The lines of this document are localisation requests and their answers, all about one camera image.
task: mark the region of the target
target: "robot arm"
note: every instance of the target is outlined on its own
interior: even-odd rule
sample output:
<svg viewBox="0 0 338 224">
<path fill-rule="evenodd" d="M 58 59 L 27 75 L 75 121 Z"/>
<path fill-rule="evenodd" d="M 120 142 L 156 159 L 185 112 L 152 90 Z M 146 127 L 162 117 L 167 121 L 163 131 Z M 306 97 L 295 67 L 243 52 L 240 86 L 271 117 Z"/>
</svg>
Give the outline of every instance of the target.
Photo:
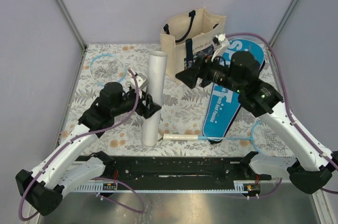
<svg viewBox="0 0 338 224">
<path fill-rule="evenodd" d="M 30 172 L 21 170 L 15 177 L 16 183 L 23 196 L 27 187 L 33 182 L 26 200 L 43 216 L 51 213 L 61 203 L 63 197 L 76 187 L 98 176 L 111 177 L 114 173 L 114 159 L 104 152 L 93 153 L 91 158 L 80 166 L 67 170 L 76 158 L 93 142 L 99 139 L 105 128 L 114 124 L 115 117 L 133 109 L 138 98 L 136 112 L 144 118 L 151 117 L 161 109 L 153 103 L 152 97 L 142 89 L 147 84 L 147 79 L 142 75 L 135 75 L 139 89 L 138 95 L 134 82 L 130 90 L 124 93 L 122 85 L 109 82 L 100 91 L 95 99 L 79 119 L 74 130 L 43 162 Z"/>
<path fill-rule="evenodd" d="M 213 41 L 217 45 L 221 43 L 219 36 Z M 280 93 L 258 77 L 259 63 L 247 51 L 234 53 L 229 66 L 221 64 L 220 60 L 204 57 L 198 58 L 193 67 L 176 74 L 176 78 L 190 88 L 194 88 L 200 78 L 201 87 L 213 82 L 238 93 L 242 107 L 270 126 L 295 154 L 295 158 L 280 158 L 257 153 L 249 166 L 257 174 L 289 178 L 297 188 L 312 194 L 332 177 L 334 167 L 327 157 L 338 163 L 337 153 L 322 145 L 293 114 L 291 119 Z M 318 153 L 292 121 L 297 122 L 323 154 Z"/>
</svg>

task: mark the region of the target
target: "table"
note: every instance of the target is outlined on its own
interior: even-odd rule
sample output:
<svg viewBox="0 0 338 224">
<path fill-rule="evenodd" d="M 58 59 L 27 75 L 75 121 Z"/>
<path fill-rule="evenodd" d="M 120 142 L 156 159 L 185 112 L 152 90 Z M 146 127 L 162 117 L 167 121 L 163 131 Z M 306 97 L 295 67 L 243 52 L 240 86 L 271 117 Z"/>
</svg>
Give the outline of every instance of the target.
<svg viewBox="0 0 338 224">
<path fill-rule="evenodd" d="M 60 136 L 66 139 L 71 133 L 82 113 L 90 107 L 98 96 L 101 86 L 97 85 L 89 74 L 90 61 L 103 53 L 114 54 L 127 67 L 138 73 L 147 75 L 148 53 L 159 50 L 159 44 L 92 44 L 87 48 L 83 68 L 74 92 L 67 122 Z M 260 74 L 264 81 L 276 86 L 270 61 L 266 56 L 265 66 Z M 121 83 L 126 87 L 128 77 Z M 161 112 L 160 133 L 198 134 L 201 135 L 206 109 L 209 103 L 211 85 L 206 88 L 189 89 L 184 84 L 176 84 L 168 76 L 165 77 L 163 107 Z M 227 137 L 247 138 L 256 123 L 256 118 L 244 109 L 240 109 L 231 125 Z M 104 151 L 109 155 L 129 156 L 245 156 L 255 150 L 248 140 L 223 140 L 211 145 L 206 141 L 160 142 L 153 147 L 142 145 L 143 120 L 134 114 L 130 120 L 118 128 L 106 132 L 99 140 L 89 146 L 83 155 Z M 267 155 L 291 157 L 292 151 L 265 124 L 261 123 L 253 135 L 256 145 Z"/>
</svg>

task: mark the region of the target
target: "black bag handle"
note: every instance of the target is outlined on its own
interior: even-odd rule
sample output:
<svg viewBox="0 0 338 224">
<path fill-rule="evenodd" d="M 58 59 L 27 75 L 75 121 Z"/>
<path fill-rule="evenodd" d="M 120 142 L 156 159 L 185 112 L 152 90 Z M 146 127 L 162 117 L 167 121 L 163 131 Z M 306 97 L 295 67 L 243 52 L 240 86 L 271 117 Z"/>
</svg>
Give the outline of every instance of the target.
<svg viewBox="0 0 338 224">
<path fill-rule="evenodd" d="M 186 37 L 189 35 L 190 31 L 191 31 L 191 27 L 192 27 L 192 23 L 194 21 L 194 18 L 195 18 L 195 15 L 196 15 L 196 11 L 193 10 L 189 13 L 189 17 L 191 17 L 190 19 L 190 25 L 189 25 L 189 29 L 188 31 L 186 32 L 186 34 L 179 40 L 175 40 L 175 43 L 180 43 L 182 42 L 184 39 L 186 39 Z M 168 24 L 165 24 L 164 27 L 163 27 L 163 30 L 165 31 L 165 33 L 167 35 L 170 35 L 170 32 L 169 32 L 169 25 Z"/>
<path fill-rule="evenodd" d="M 186 67 L 187 68 L 192 68 L 194 65 L 194 54 L 192 53 L 192 39 L 189 38 L 185 40 L 185 50 L 186 50 Z"/>
</svg>

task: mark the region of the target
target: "purple cable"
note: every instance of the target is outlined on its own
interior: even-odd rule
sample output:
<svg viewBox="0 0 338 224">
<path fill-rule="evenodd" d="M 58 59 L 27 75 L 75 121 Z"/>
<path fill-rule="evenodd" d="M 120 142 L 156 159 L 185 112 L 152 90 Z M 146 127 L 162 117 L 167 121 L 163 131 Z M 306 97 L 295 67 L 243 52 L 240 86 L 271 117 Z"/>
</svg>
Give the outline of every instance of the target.
<svg viewBox="0 0 338 224">
<path fill-rule="evenodd" d="M 114 124 L 108 128 L 104 128 L 104 129 L 100 129 L 100 130 L 94 130 L 92 132 L 88 132 L 88 133 L 83 133 L 80 135 L 75 136 L 74 138 L 72 138 L 70 140 L 70 142 L 74 142 L 77 139 L 84 137 L 84 136 L 88 136 L 88 135 L 92 135 L 92 134 L 96 134 L 96 133 L 103 133 L 107 130 L 111 130 L 114 129 L 118 126 L 120 126 L 121 124 L 123 124 L 125 121 L 127 121 L 128 119 L 130 119 L 130 117 L 132 116 L 132 114 L 135 112 L 137 104 L 138 104 L 138 99 L 139 99 L 139 93 L 138 93 L 138 84 L 137 84 L 137 79 L 133 73 L 133 71 L 131 71 L 130 69 L 128 69 L 129 73 L 132 75 L 132 78 L 135 82 L 135 92 L 136 92 L 136 100 L 135 100 L 135 104 L 133 106 L 133 109 L 129 112 L 129 114 L 122 119 L 120 122 L 118 122 L 117 124 Z M 48 166 L 51 164 L 51 162 L 69 145 L 70 143 L 66 143 L 64 144 L 62 147 L 60 147 L 60 149 L 46 162 L 46 164 L 42 167 L 42 170 L 46 170 L 48 168 Z M 18 215 L 21 221 L 29 221 L 30 219 L 34 218 L 38 212 L 35 212 L 34 214 L 32 214 L 31 216 L 25 218 L 22 215 L 22 209 L 23 209 L 23 203 L 26 199 L 26 196 L 29 192 L 29 190 L 31 189 L 31 187 L 33 186 L 34 182 L 40 177 L 40 175 L 42 174 L 42 171 L 40 171 L 34 178 L 33 180 L 29 183 L 29 185 L 27 186 L 26 190 L 24 191 L 21 200 L 20 200 L 20 204 L 19 204 L 19 210 L 18 210 Z"/>
<path fill-rule="evenodd" d="M 137 212 L 137 213 L 144 213 L 145 212 L 146 208 L 145 208 L 145 202 L 144 202 L 144 200 L 128 184 L 125 184 L 124 182 L 121 182 L 121 181 L 118 181 L 118 180 L 115 180 L 115 179 L 109 179 L 109 178 L 94 178 L 93 180 L 105 180 L 105 181 L 111 181 L 113 183 L 122 184 L 124 187 L 126 187 L 128 190 L 130 190 L 133 194 L 135 194 L 138 197 L 139 201 L 142 203 L 143 210 L 137 210 L 137 209 L 131 208 L 131 207 L 126 206 L 125 204 L 122 204 L 122 203 L 120 203 L 120 202 L 118 202 L 118 201 L 116 201 L 114 199 L 110 199 L 110 198 L 103 197 L 103 196 L 102 196 L 102 198 L 104 198 L 105 200 L 108 200 L 108 201 L 110 201 L 112 203 L 118 204 L 119 206 L 124 207 L 124 208 L 126 208 L 126 209 L 128 209 L 128 210 L 130 210 L 132 212 Z"/>
<path fill-rule="evenodd" d="M 238 36 L 238 35 L 246 35 L 246 36 L 253 36 L 255 38 L 258 38 L 258 39 L 261 39 L 263 41 L 263 43 L 268 46 L 272 56 L 274 57 L 275 61 L 276 61 L 276 66 L 277 66 L 277 69 L 278 69 L 278 75 L 279 75 L 279 78 L 280 78 L 280 84 L 281 84 L 281 88 L 283 90 L 283 94 L 284 94 L 284 100 L 285 100 L 285 107 L 286 107 L 286 113 L 290 119 L 290 121 L 292 123 L 295 122 L 295 120 L 293 119 L 292 117 L 292 110 L 291 110 L 291 106 L 290 106 L 290 102 L 289 102 L 289 97 L 287 95 L 287 92 L 286 92 L 286 86 L 285 86 L 285 81 L 284 81 L 284 78 L 283 78 L 283 75 L 281 73 L 281 67 L 280 67 L 280 64 L 279 64 L 279 61 L 278 61 L 278 58 L 277 56 L 275 55 L 274 51 L 273 51 L 273 48 L 271 47 L 271 45 L 269 44 L 268 41 L 266 41 L 262 36 L 258 35 L 258 34 L 254 34 L 254 33 L 250 33 L 250 32 L 240 32 L 240 33 L 234 33 L 234 34 L 229 34 L 229 35 L 226 35 L 227 38 L 231 38 L 233 36 Z M 322 155 L 337 171 L 338 171 L 338 165 L 334 163 L 334 161 L 332 161 L 328 156 L 324 156 L 323 155 L 323 151 L 310 139 L 310 137 L 306 134 L 306 132 L 304 132 L 302 130 L 302 128 L 297 125 L 297 123 L 294 123 L 294 126 L 295 128 L 299 131 L 299 133 L 306 139 L 306 141 L 314 148 L 316 149 L 316 151 Z M 326 192 L 329 192 L 330 190 L 327 190 L 324 188 L 322 188 L 323 191 L 326 191 Z"/>
<path fill-rule="evenodd" d="M 283 180 L 283 178 L 281 178 L 281 179 L 279 180 L 278 184 L 276 185 L 276 187 L 275 187 L 272 191 L 270 191 L 269 193 L 264 194 L 264 195 L 262 195 L 262 196 L 259 196 L 259 197 L 260 197 L 260 198 L 266 198 L 266 197 L 268 197 L 268 196 L 271 196 L 272 194 L 275 194 L 276 191 L 277 191 L 277 189 L 278 189 L 279 186 L 281 185 L 282 180 Z"/>
<path fill-rule="evenodd" d="M 331 193 L 331 194 L 336 194 L 336 195 L 338 195 L 338 191 L 331 191 L 331 190 L 328 190 L 328 189 L 326 189 L 326 188 L 322 188 L 322 191 L 325 191 L 325 192 L 327 192 L 327 193 Z"/>
</svg>

